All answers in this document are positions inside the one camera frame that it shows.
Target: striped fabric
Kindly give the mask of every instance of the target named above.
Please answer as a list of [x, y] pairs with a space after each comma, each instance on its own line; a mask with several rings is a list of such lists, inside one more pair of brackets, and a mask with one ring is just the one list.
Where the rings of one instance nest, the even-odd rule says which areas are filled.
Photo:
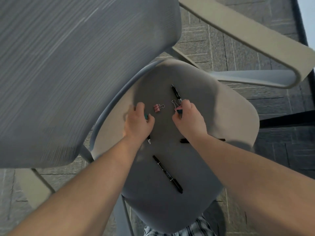
[[206, 219], [200, 216], [193, 224], [175, 234], [163, 234], [147, 226], [144, 229], [144, 236], [215, 236], [215, 234]]

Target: black marker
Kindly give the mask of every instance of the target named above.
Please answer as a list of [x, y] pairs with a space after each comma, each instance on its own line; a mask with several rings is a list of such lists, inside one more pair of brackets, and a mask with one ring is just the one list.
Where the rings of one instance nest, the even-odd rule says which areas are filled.
[[178, 94], [176, 88], [174, 87], [174, 85], [172, 85], [172, 90], [173, 90], [173, 92], [174, 92], [176, 98], [178, 99], [179, 103], [181, 103], [181, 98], [180, 98], [180, 96], [179, 96], [179, 94]]
[[172, 184], [176, 187], [176, 189], [178, 190], [179, 193], [183, 194], [183, 188], [180, 186], [180, 184], [177, 182], [177, 180], [173, 177], [171, 177], [171, 175], [167, 172], [167, 170], [164, 168], [164, 166], [162, 165], [162, 163], [159, 161], [159, 159], [157, 159], [156, 156], [153, 156], [154, 160], [157, 162], [157, 164], [161, 167], [161, 169], [164, 171], [164, 173], [166, 174], [166, 176], [169, 178], [169, 180], [172, 182]]

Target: tiled floor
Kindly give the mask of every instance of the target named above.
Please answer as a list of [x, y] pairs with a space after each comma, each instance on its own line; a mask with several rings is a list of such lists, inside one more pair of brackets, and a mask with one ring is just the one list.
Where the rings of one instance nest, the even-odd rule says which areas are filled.
[[[289, 0], [217, 0], [232, 9], [298, 40]], [[285, 69], [273, 60], [245, 47], [220, 31], [181, 10], [183, 33], [176, 47], [205, 70]], [[314, 109], [308, 81], [282, 90], [245, 84], [226, 83], [248, 99], [257, 109], [260, 119], [282, 116]], [[254, 149], [256, 153], [315, 179], [314, 127], [260, 130]], [[43, 169], [40, 173], [55, 189], [74, 177], [87, 164], [78, 157], [65, 167]], [[5, 234], [31, 208], [14, 178], [14, 170], [0, 169], [0, 235]], [[143, 224], [131, 211], [130, 218], [136, 236], [143, 234]], [[240, 209], [224, 190], [209, 210], [207, 217], [218, 235], [255, 235], [256, 232]], [[111, 216], [104, 235], [116, 235], [116, 224]]]

